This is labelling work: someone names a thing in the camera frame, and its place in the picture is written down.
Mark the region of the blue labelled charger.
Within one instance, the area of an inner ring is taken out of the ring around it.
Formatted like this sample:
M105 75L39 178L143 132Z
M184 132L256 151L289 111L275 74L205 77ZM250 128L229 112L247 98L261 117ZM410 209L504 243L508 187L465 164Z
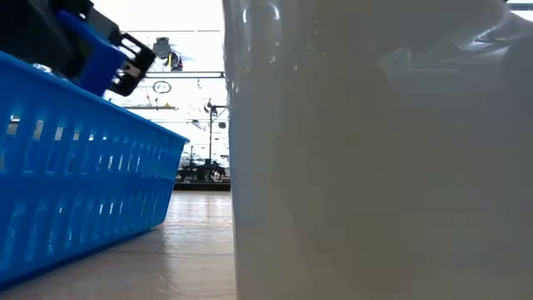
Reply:
M74 82L97 96L102 96L107 90L122 96L132 94L155 61L153 50L121 29L121 42L109 42L93 31L86 16L79 21L71 13L61 11L58 19L62 25L72 29L88 48L82 71L73 79Z

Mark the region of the ceiling-mounted device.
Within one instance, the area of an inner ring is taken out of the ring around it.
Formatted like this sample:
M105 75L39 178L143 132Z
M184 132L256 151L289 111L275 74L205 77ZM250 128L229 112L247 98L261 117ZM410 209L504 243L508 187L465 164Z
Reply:
M162 60L162 66L170 72L181 72L183 69L182 56L172 49L168 37L157 37L152 46L153 52Z

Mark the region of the black stand pole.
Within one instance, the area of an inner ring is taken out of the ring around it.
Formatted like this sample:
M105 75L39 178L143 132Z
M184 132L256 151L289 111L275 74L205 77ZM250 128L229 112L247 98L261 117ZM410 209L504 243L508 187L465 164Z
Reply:
M229 110L226 105L209 99L204 105L204 111L208 114L207 159L210 163L225 165L229 157Z

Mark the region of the blue plastic basket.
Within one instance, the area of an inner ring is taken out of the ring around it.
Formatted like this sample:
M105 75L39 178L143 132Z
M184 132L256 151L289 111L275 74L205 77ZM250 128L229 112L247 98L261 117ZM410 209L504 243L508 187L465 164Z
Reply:
M186 142L0 52L0 290L161 224Z

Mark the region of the dark background equipment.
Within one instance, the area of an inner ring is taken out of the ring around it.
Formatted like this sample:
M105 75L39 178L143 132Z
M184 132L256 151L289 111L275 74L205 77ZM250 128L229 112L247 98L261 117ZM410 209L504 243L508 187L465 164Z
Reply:
M218 162L202 159L190 146L180 161L177 170L177 183L224 183L229 179L227 170Z

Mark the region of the grey plastic bin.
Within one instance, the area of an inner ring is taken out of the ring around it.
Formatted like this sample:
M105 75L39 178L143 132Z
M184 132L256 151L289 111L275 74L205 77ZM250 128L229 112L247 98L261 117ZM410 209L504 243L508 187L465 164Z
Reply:
M533 300L533 13L222 8L237 300Z

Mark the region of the black aluminium table frame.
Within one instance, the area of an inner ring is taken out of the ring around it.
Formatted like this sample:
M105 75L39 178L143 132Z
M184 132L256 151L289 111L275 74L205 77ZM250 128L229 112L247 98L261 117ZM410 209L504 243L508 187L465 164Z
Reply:
M174 191L230 192L231 184L224 182L176 182Z

